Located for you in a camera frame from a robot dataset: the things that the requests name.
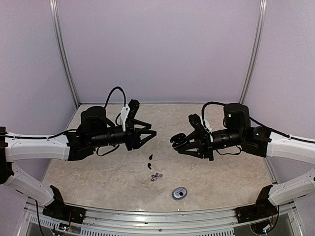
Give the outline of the black earbud charging case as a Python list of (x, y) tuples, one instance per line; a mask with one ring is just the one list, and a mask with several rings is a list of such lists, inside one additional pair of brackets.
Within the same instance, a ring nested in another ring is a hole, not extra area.
[(172, 147), (174, 149), (178, 149), (182, 146), (185, 146), (187, 142), (188, 142), (187, 136), (184, 133), (176, 134), (170, 139), (170, 143), (172, 144)]

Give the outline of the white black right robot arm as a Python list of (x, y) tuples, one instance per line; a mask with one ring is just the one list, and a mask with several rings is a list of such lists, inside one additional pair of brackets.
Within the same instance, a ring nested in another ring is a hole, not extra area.
[(205, 109), (214, 102), (203, 105), (201, 115), (189, 115), (194, 131), (189, 135), (179, 133), (170, 139), (179, 153), (200, 159), (214, 159), (214, 151), (237, 147), (240, 151), (258, 157), (282, 157), (304, 163), (315, 163), (315, 142), (312, 139), (285, 134), (250, 117), (249, 108), (240, 103), (219, 103), (223, 107), (223, 130), (214, 131), (205, 120)]

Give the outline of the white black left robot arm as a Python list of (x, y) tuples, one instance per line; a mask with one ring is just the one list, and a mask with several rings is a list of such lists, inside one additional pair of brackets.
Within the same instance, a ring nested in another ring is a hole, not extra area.
[(138, 107), (123, 106), (122, 125), (114, 124), (106, 116), (106, 109), (92, 106), (81, 113), (78, 128), (49, 136), (27, 136), (0, 129), (0, 182), (37, 200), (59, 219), (69, 214), (58, 188), (42, 182), (22, 171), (17, 160), (58, 159), (80, 161), (93, 155), (98, 148), (124, 144), (128, 151), (141, 148), (156, 136), (151, 124), (135, 119)]

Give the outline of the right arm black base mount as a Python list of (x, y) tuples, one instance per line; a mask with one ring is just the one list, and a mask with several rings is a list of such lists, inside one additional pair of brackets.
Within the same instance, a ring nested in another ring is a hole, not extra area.
[(245, 223), (277, 215), (279, 210), (269, 200), (269, 191), (272, 185), (262, 188), (256, 202), (252, 205), (237, 207), (235, 209), (238, 223)]

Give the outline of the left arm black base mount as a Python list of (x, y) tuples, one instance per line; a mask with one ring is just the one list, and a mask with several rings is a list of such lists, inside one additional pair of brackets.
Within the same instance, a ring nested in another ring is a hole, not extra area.
[(65, 204), (59, 189), (53, 185), (50, 185), (50, 188), (53, 192), (53, 201), (44, 207), (43, 215), (68, 223), (83, 224), (86, 209)]

